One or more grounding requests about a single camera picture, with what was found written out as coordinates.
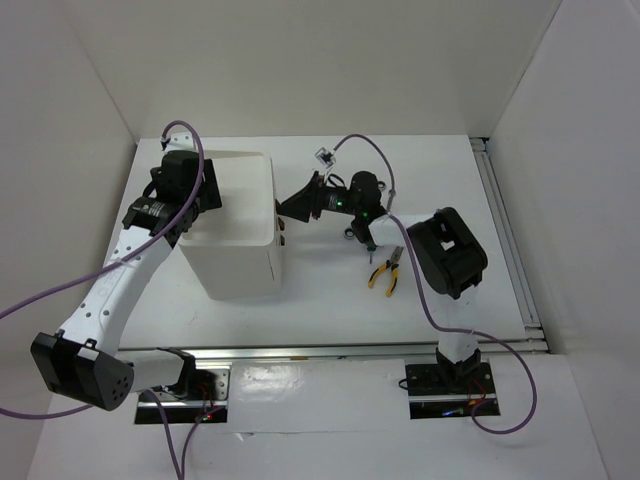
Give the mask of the white top drawer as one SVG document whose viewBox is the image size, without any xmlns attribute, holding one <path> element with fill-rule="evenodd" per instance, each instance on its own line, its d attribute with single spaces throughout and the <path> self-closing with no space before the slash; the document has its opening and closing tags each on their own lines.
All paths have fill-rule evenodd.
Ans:
<svg viewBox="0 0 640 480">
<path fill-rule="evenodd" d="M 276 218 L 276 222 L 277 222 L 277 228 L 280 232 L 284 232 L 285 231 L 285 221 L 283 220 L 282 216 L 280 215 L 280 207 L 281 204 L 277 199 L 274 199 L 274 214 L 275 214 L 275 218 Z"/>
</svg>

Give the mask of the green stubby screwdriver orange cap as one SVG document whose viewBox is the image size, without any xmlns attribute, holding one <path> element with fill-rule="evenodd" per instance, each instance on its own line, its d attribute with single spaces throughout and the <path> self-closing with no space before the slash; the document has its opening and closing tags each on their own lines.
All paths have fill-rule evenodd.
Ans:
<svg viewBox="0 0 640 480">
<path fill-rule="evenodd" d="M 377 247 L 376 247 L 376 245 L 374 243 L 368 242 L 366 244 L 366 249 L 367 249 L 369 264 L 372 264 L 373 256 L 374 256 L 374 253 L 375 253 Z"/>
</svg>

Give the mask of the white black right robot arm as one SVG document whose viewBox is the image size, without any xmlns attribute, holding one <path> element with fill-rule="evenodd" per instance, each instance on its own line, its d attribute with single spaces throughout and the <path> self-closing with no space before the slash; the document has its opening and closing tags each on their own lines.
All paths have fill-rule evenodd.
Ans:
<svg viewBox="0 0 640 480">
<path fill-rule="evenodd" d="M 472 316 L 488 257 L 455 208 L 438 209 L 429 218 L 399 217 L 391 212 L 393 190 L 387 204 L 382 204 L 383 186 L 369 171 L 355 173 L 350 183 L 316 171 L 277 210 L 302 222 L 318 220 L 324 211 L 351 216 L 349 238 L 357 239 L 369 253 L 381 247 L 393 249 L 368 280 L 372 288 L 381 273 L 390 271 L 388 296 L 396 289 L 400 259 L 406 253 L 427 320 L 438 332 L 436 379 L 444 390 L 460 391 L 481 363 Z"/>
</svg>

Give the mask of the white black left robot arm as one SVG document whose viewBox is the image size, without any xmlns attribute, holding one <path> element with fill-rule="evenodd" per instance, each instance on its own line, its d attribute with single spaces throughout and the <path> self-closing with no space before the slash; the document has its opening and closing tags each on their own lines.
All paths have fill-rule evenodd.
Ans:
<svg viewBox="0 0 640 480">
<path fill-rule="evenodd" d="M 87 296 L 56 333 L 37 335 L 31 346 L 50 391 L 106 411 L 133 392 L 163 387 L 184 399 L 196 390 L 200 374 L 186 351 L 119 351 L 134 308 L 172 252 L 182 252 L 211 299 L 272 294 L 282 280 L 283 222 L 312 217 L 322 182 L 314 175 L 278 200 L 271 160 L 232 151 L 172 150 L 150 176 Z"/>
</svg>

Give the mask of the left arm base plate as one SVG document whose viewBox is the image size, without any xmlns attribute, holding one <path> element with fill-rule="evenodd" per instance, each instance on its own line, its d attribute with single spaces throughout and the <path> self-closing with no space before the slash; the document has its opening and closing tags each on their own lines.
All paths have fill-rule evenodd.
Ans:
<svg viewBox="0 0 640 480">
<path fill-rule="evenodd" d="M 204 416 L 205 424 L 223 424 L 228 419 L 231 366 L 199 365 L 184 387 L 154 387 L 169 424 L 193 424 Z"/>
</svg>

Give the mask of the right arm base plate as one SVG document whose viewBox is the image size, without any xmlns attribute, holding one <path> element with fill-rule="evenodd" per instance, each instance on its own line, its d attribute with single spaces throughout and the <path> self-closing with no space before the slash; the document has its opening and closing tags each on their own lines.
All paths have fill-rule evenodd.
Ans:
<svg viewBox="0 0 640 480">
<path fill-rule="evenodd" d="M 445 382 L 437 364 L 408 364 L 398 387 L 408 394 L 412 420 L 470 417 L 475 407 L 478 417 L 500 415 L 488 362 L 482 362 L 470 376 L 455 385 Z"/>
</svg>

